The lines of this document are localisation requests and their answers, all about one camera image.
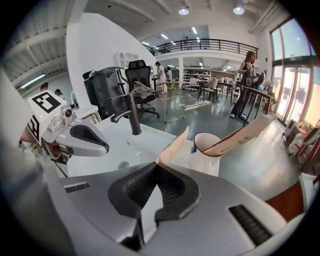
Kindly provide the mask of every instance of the brown panel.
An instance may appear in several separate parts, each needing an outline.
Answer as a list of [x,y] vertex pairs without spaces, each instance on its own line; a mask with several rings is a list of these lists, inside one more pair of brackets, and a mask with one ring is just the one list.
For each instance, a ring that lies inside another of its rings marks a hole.
[[291,221],[304,212],[300,181],[265,202],[276,209],[287,222]]

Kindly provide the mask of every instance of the white sink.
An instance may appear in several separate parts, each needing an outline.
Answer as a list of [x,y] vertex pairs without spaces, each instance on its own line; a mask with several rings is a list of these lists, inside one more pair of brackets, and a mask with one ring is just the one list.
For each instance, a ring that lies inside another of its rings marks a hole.
[[[142,133],[133,135],[129,120],[118,123],[105,119],[96,124],[109,144],[109,152],[100,157],[72,156],[67,163],[68,176],[100,174],[155,161],[161,151],[176,137],[143,124]],[[187,140],[173,159],[174,165],[190,168],[189,158],[193,143]]]

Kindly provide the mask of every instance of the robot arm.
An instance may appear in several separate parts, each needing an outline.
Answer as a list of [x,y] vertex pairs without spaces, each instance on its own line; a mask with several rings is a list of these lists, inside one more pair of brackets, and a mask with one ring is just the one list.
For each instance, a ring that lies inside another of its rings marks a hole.
[[77,119],[67,102],[50,91],[27,99],[34,115],[27,127],[48,154],[67,162],[71,155],[100,157],[109,151],[103,134],[91,123]]

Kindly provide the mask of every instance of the balcony railing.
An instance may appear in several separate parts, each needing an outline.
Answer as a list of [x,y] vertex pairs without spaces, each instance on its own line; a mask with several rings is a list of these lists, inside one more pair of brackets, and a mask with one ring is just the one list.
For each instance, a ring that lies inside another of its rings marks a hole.
[[187,50],[215,50],[244,56],[248,51],[252,51],[255,53],[256,58],[258,58],[258,48],[240,42],[220,39],[189,39],[173,43],[168,42],[153,48],[146,46],[146,48],[154,56]]

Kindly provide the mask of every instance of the glass door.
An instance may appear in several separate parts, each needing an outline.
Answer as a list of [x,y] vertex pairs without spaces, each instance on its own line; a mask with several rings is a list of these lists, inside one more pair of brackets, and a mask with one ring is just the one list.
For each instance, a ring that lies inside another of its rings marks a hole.
[[284,122],[288,124],[289,120],[293,119],[296,122],[301,121],[301,114],[304,110],[306,97],[310,81],[310,68],[296,68],[296,86],[292,93],[292,101],[290,109],[287,110]]
[[283,120],[287,109],[290,105],[290,100],[292,97],[292,92],[295,85],[296,70],[294,67],[286,67],[284,69],[284,75],[282,76],[283,81],[283,91],[282,95],[278,97],[279,105],[276,111],[277,116]]

